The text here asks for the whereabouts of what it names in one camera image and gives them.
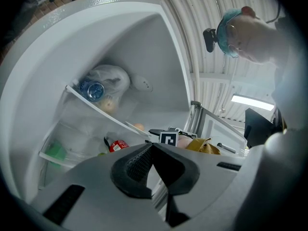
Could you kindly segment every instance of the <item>white ceiling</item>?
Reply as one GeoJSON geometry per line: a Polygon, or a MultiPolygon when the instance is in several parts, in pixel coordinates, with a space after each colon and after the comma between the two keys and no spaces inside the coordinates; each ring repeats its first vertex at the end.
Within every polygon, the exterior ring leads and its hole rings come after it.
{"type": "MultiPolygon", "coordinates": [[[[250,6],[260,18],[265,21],[271,20],[277,14],[277,0],[181,0],[190,22],[189,28],[182,25],[173,4],[169,0],[165,1],[180,29],[188,58],[187,68],[191,73],[191,93],[195,100],[198,99],[195,92],[195,74],[192,67],[190,45],[185,38],[186,30],[191,30],[194,35],[194,48],[198,55],[196,64],[200,76],[199,101],[204,108],[219,117],[244,122],[244,112],[249,106],[231,102],[234,93],[274,103],[271,98],[271,93],[274,90],[274,66],[271,64],[257,65],[245,59],[226,57],[218,46],[213,53],[208,53],[202,32],[208,27],[217,28],[223,14],[229,8],[250,6]]],[[[260,108],[253,109],[267,119],[272,116],[271,111],[260,108]]]]}

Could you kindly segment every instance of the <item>white plastic bag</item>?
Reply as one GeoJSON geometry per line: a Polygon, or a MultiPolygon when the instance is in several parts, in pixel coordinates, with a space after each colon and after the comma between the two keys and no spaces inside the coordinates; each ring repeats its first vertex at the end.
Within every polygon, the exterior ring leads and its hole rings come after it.
{"type": "Polygon", "coordinates": [[[108,114],[114,113],[123,93],[129,88],[128,74],[119,66],[99,65],[89,71],[87,77],[99,81],[104,86],[104,97],[95,104],[108,114]]]}

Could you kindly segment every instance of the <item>ceiling light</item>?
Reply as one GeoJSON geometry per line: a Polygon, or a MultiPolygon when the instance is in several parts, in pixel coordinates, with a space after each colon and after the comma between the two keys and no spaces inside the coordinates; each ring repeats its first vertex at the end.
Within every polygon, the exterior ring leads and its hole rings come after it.
{"type": "Polygon", "coordinates": [[[264,101],[259,100],[259,99],[250,98],[250,97],[237,95],[237,94],[234,94],[232,96],[231,101],[236,102],[236,103],[247,104],[247,105],[250,105],[250,106],[254,106],[254,107],[258,107],[258,108],[270,110],[270,111],[274,108],[274,105],[271,104],[271,103],[267,103],[267,102],[264,102],[264,101]]]}

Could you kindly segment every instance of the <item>hair net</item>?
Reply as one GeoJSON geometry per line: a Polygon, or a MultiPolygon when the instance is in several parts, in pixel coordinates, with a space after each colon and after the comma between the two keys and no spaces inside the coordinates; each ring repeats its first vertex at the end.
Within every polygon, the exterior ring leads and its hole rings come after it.
{"type": "Polygon", "coordinates": [[[217,28],[217,41],[218,41],[219,47],[225,54],[232,56],[232,57],[237,57],[238,54],[231,52],[229,50],[229,46],[227,42],[226,24],[232,18],[236,17],[237,15],[241,13],[242,13],[241,9],[230,9],[226,11],[217,28]]]}

